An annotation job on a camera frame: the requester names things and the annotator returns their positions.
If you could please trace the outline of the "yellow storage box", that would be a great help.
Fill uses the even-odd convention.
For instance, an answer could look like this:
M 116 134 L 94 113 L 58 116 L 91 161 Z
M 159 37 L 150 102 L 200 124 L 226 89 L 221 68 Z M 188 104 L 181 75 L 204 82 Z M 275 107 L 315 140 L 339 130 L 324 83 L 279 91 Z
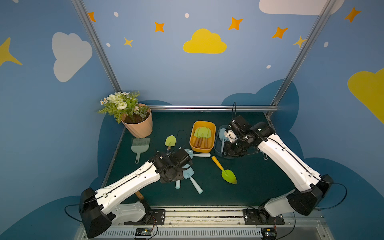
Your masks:
M 211 122 L 197 121 L 193 125 L 190 146 L 198 153 L 210 153 L 214 147 L 216 125 Z

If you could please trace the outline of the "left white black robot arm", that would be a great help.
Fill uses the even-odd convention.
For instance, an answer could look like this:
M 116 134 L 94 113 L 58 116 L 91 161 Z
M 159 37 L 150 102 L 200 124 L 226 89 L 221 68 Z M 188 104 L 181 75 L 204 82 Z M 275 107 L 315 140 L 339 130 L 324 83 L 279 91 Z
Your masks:
M 160 181 L 170 183 L 183 179 L 183 171 L 192 159 L 185 149 L 175 153 L 158 152 L 141 167 L 104 188 L 88 188 L 81 194 L 79 213 L 89 239 L 104 233 L 110 226 L 125 223 L 147 223 L 153 210 L 142 200 L 123 208 L 119 205 L 142 188 Z

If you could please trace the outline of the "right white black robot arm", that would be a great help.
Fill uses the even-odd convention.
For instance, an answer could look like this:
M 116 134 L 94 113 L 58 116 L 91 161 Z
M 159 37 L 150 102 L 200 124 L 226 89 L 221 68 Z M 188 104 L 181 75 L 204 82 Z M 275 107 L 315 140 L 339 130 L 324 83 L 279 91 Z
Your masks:
M 334 183 L 329 175 L 321 175 L 303 162 L 266 122 L 252 126 L 242 116 L 237 116 L 229 122 L 227 132 L 230 140 L 224 144 L 224 155 L 244 156 L 254 147 L 271 158 L 295 186 L 292 191 L 258 207 L 262 222 L 291 212 L 308 216 Z

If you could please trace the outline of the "green shovel corner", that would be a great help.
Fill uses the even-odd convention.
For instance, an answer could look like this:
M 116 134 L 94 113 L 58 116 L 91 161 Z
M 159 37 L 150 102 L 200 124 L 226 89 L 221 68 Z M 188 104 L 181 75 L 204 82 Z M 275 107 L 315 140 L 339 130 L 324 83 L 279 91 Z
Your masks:
M 140 191 L 135 192 L 135 195 L 138 197 L 140 201 L 144 200 L 144 196 L 141 194 Z

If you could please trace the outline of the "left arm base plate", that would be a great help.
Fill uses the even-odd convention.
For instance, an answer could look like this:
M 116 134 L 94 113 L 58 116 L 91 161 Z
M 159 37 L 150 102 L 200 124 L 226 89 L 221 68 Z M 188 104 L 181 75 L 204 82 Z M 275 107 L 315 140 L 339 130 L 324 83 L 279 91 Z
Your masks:
M 166 216 L 166 210 L 165 209 L 155 209 L 151 210 L 149 212 L 146 212 L 146 214 L 138 221 L 138 222 L 124 222 L 125 226 L 143 226 L 143 225 L 157 225 L 162 226 L 165 224 L 165 216 Z

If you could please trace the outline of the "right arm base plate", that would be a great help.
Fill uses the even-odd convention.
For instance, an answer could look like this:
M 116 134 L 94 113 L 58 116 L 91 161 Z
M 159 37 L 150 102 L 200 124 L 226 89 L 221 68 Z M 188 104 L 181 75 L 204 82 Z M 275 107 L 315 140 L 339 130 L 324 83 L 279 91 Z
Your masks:
M 253 207 L 243 209 L 243 218 L 246 225 L 284 225 L 283 216 L 272 217 L 266 211 L 259 211 Z

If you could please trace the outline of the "blue-grey storage box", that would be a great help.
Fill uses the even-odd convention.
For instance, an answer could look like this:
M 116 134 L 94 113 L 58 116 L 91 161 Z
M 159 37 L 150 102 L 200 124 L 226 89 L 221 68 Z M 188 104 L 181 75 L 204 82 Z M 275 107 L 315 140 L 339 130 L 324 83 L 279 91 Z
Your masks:
M 234 159 L 234 157 L 231 157 L 231 156 L 223 156 L 222 153 L 221 153 L 221 145 L 222 145 L 222 141 L 221 141 L 220 138 L 219 138 L 219 131 L 220 131 L 220 129 L 222 129 L 222 128 L 225 128 L 226 131 L 227 131 L 227 126 L 226 126 L 226 125 L 222 125 L 222 126 L 219 127 L 219 130 L 218 130 L 218 132 L 216 133 L 216 137 L 215 137 L 214 150 L 215 150 L 216 155 L 218 155 L 219 157 L 222 157 L 222 158 L 231 160 L 231 159 Z M 230 142 L 232 143 L 232 142 L 234 142 L 235 140 L 237 140 L 237 138 L 234 138 L 234 139 L 232 138 L 232 137 L 235 137 L 235 136 L 236 136 L 235 133 L 234 133 L 232 130 L 230 130 L 230 137 L 229 137 L 229 140 L 228 140 L 228 141 L 230 141 Z

